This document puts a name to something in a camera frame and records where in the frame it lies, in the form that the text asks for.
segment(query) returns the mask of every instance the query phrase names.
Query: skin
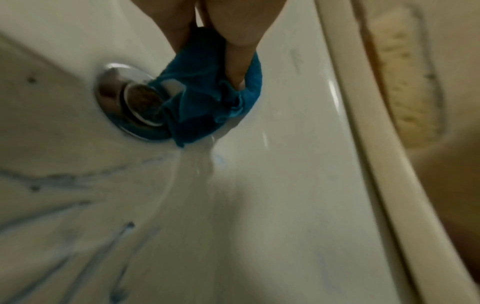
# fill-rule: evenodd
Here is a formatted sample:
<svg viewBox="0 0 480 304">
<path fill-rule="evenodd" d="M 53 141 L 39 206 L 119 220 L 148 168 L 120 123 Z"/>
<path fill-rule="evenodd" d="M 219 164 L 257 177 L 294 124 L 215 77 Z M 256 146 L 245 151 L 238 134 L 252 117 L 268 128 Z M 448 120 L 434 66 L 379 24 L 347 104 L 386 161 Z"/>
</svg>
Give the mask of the skin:
<svg viewBox="0 0 480 304">
<path fill-rule="evenodd" d="M 132 0 L 158 25 L 175 52 L 197 26 L 195 8 L 206 27 L 215 28 L 227 41 L 225 75 L 237 90 L 265 32 L 287 0 Z"/>
</svg>

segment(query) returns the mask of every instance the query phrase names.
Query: blue cloth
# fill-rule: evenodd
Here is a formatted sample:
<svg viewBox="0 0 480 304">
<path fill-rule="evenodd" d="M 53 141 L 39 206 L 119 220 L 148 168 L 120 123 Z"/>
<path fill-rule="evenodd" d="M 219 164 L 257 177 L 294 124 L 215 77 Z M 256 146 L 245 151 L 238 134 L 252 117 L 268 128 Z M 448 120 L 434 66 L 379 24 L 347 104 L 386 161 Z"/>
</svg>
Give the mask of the blue cloth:
<svg viewBox="0 0 480 304">
<path fill-rule="evenodd" d="M 254 106 L 262 89 L 262 69 L 254 55 L 245 75 L 245 89 L 236 91 L 225 77 L 225 39 L 215 30 L 198 28 L 187 46 L 149 86 L 163 100 L 158 109 L 150 108 L 143 117 L 164 123 L 159 139 L 173 138 L 183 147 L 223 126 L 228 118 L 245 115 Z M 162 81 L 175 79 L 186 86 L 176 96 L 168 96 Z"/>
</svg>

